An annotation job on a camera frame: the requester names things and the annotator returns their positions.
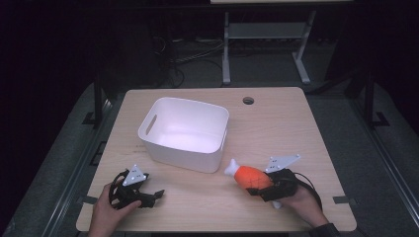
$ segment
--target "finger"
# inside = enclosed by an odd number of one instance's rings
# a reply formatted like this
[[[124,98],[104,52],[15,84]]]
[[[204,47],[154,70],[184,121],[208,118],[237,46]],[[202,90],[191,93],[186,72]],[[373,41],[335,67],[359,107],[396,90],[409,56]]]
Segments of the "finger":
[[[127,205],[126,207],[120,209],[119,212],[123,216],[126,216],[129,213],[133,212],[135,209],[137,209],[139,206],[141,206],[141,201],[140,200],[136,200],[136,201],[130,203],[129,205]]]

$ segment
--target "cable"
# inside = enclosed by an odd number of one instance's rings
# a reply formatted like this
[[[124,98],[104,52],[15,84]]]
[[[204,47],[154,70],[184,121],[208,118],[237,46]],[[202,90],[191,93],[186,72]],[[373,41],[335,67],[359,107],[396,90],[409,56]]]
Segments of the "cable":
[[[303,175],[303,174],[300,174],[300,173],[294,173],[295,175],[300,175],[300,176],[303,176],[306,180],[308,180],[308,182],[311,184],[311,187],[315,190],[315,188],[314,188],[314,185],[313,185],[313,183],[305,176],[305,175]]]

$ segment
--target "black cable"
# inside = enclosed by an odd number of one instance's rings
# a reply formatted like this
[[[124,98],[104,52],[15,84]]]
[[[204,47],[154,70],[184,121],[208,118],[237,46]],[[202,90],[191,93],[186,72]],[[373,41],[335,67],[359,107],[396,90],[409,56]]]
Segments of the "black cable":
[[[174,78],[169,74],[169,84],[171,86],[172,89],[177,89],[179,88],[185,81],[185,73],[183,71],[181,71],[178,68],[173,68],[173,70],[175,71],[175,75],[179,75],[181,74],[181,81],[178,84],[175,84],[175,80]]]
[[[308,182],[311,184],[311,187],[315,190],[315,188],[314,188],[314,185],[313,185],[313,183],[305,176],[305,175],[303,175],[303,174],[300,174],[300,173],[294,173],[295,175],[300,175],[300,176],[303,176],[306,180],[308,180]]]

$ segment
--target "table hole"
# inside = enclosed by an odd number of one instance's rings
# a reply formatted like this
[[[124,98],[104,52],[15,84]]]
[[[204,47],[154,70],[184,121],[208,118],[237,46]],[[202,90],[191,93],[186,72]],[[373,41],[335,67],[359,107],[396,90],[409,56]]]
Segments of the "table hole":
[[[243,103],[246,105],[253,105],[253,103],[255,103],[255,100],[251,97],[245,97],[243,98]]]

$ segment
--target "human hand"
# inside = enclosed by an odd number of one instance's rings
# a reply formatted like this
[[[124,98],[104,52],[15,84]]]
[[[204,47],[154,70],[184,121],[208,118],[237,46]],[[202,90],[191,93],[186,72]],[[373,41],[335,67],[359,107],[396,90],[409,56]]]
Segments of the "human hand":
[[[141,201],[137,200],[122,209],[114,209],[109,203],[110,189],[111,184],[105,185],[98,201],[93,206],[89,237],[111,236],[120,221],[141,205]]]
[[[300,185],[297,186],[293,196],[281,198],[279,201],[282,205],[292,208],[313,228],[329,223],[314,196]]]

